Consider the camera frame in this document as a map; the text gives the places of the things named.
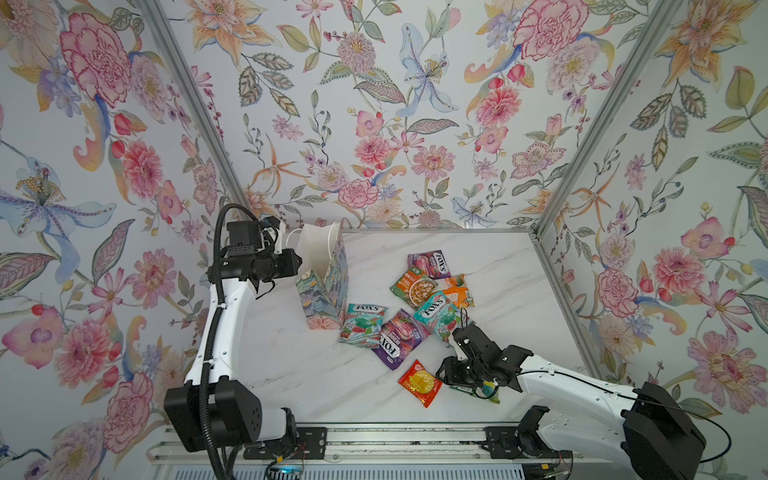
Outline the red snack pack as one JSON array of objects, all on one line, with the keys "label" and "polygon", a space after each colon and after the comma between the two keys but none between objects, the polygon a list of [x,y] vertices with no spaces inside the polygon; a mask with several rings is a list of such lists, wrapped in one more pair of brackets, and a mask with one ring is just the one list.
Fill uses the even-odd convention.
[{"label": "red snack pack", "polygon": [[425,408],[428,408],[437,397],[443,383],[425,369],[419,360],[398,380],[400,386],[417,398]]}]

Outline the teal Fox's blossom candy pack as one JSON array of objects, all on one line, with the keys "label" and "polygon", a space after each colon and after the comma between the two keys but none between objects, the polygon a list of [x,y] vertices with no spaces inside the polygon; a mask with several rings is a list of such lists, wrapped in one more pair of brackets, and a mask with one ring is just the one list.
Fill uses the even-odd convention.
[{"label": "teal Fox's blossom candy pack", "polygon": [[437,292],[427,299],[417,309],[414,318],[444,344],[449,343],[457,328],[471,323],[466,309],[457,307],[443,292]]}]

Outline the floral paper gift bag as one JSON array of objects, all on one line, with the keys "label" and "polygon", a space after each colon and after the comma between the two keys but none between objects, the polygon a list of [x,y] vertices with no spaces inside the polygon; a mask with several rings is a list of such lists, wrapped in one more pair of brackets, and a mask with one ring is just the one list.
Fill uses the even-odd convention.
[{"label": "floral paper gift bag", "polygon": [[342,227],[305,224],[295,230],[302,259],[296,288],[310,330],[341,329],[348,303],[349,271]]}]

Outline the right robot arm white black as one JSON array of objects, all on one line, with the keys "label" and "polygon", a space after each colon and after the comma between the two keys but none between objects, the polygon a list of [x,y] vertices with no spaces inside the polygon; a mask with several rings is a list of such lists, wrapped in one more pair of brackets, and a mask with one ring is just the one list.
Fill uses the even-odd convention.
[{"label": "right robot arm white black", "polygon": [[641,479],[692,479],[706,448],[704,435],[662,387],[599,381],[532,351],[500,348],[475,324],[447,337],[455,351],[437,377],[476,390],[485,383],[543,399],[513,427],[490,428],[495,458],[545,458],[581,453],[630,468]]}]

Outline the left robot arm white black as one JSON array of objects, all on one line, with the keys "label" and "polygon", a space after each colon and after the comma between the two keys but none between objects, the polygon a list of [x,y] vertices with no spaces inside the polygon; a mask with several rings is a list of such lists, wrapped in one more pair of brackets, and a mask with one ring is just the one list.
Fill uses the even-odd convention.
[{"label": "left robot arm white black", "polygon": [[238,378],[238,349],[258,288],[293,277],[302,260],[283,246],[275,217],[232,221],[228,243],[207,270],[211,307],[199,351],[183,384],[166,392],[164,410],[189,452],[262,447],[283,455],[298,441],[291,411],[266,407]]}]

